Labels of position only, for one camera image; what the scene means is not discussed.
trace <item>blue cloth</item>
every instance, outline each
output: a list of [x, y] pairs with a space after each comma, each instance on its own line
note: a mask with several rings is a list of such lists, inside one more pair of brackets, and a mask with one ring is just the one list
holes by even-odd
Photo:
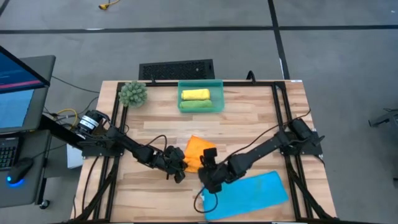
[[[217, 193], [217, 208], [205, 214], [206, 220], [226, 218], [252, 212], [288, 201], [282, 181], [276, 171], [246, 179], [232, 184], [222, 184], [223, 190]], [[211, 210], [216, 198], [207, 189], [203, 191], [205, 211]]]
[[33, 90], [0, 94], [0, 128], [21, 127], [24, 124]]

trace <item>wooden table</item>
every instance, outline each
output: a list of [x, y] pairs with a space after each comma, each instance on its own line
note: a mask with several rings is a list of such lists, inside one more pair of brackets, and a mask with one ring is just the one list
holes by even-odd
[[[111, 116], [116, 94], [117, 81], [105, 81], [101, 87], [97, 110]], [[305, 114], [309, 107], [302, 82], [286, 81], [290, 108], [293, 117]], [[149, 87], [148, 102], [139, 109], [129, 109], [126, 124], [130, 130], [127, 135], [135, 141], [145, 144], [154, 137], [164, 134], [169, 144], [185, 149], [191, 135], [209, 140], [217, 145], [220, 161], [234, 150], [249, 144], [265, 129], [277, 124], [272, 90], [268, 86], [224, 87], [225, 109], [220, 114], [181, 114], [177, 109], [177, 87]], [[282, 113], [284, 107], [279, 96]], [[116, 124], [120, 123], [122, 106], [119, 107]], [[313, 128], [309, 115], [303, 118]], [[252, 147], [273, 136], [277, 128], [261, 137]], [[153, 146], [163, 148], [163, 139], [158, 139]], [[94, 166], [85, 206], [97, 191], [103, 158]], [[309, 191], [325, 209], [335, 216], [328, 180], [323, 164], [313, 156], [302, 156], [303, 168]], [[88, 171], [94, 158], [86, 159], [76, 192], [77, 214], [81, 213], [81, 200]], [[259, 175], [276, 170], [290, 197], [289, 184], [284, 158], [276, 151], [258, 160], [248, 170], [245, 177]], [[176, 184], [166, 174], [157, 169], [150, 169], [136, 162], [131, 153], [122, 156], [118, 171], [118, 181], [114, 195], [112, 222], [200, 222], [203, 214], [193, 209], [193, 199], [200, 190], [201, 183], [197, 174], [186, 173], [186, 178]], [[301, 214], [305, 216], [302, 195], [297, 189]], [[108, 193], [102, 200], [100, 218], [104, 217]], [[203, 209], [201, 199], [198, 208]], [[258, 210], [223, 221], [292, 221], [295, 220], [292, 202]]]

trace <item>orange cloth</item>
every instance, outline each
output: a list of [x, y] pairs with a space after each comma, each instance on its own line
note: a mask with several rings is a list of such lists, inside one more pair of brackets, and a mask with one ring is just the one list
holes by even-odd
[[191, 136], [191, 138], [188, 140], [187, 147], [185, 148], [184, 152], [184, 162], [188, 164], [188, 167], [185, 169], [185, 171], [198, 172], [198, 169], [202, 167], [202, 164], [200, 162], [200, 156], [203, 156], [203, 151], [205, 149], [213, 147], [216, 147], [216, 145], [196, 136]]

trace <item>computer monitor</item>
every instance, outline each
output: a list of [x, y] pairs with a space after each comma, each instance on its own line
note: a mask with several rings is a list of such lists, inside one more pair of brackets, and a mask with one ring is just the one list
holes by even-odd
[[50, 86], [50, 82], [0, 46], [0, 93]]

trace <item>green plastic container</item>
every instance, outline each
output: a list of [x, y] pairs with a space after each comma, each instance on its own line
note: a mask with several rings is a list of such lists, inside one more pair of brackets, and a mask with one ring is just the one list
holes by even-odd
[[[212, 108], [180, 108], [183, 90], [209, 89]], [[224, 109], [224, 85], [222, 80], [182, 80], [178, 82], [177, 107], [181, 113], [219, 113]]]

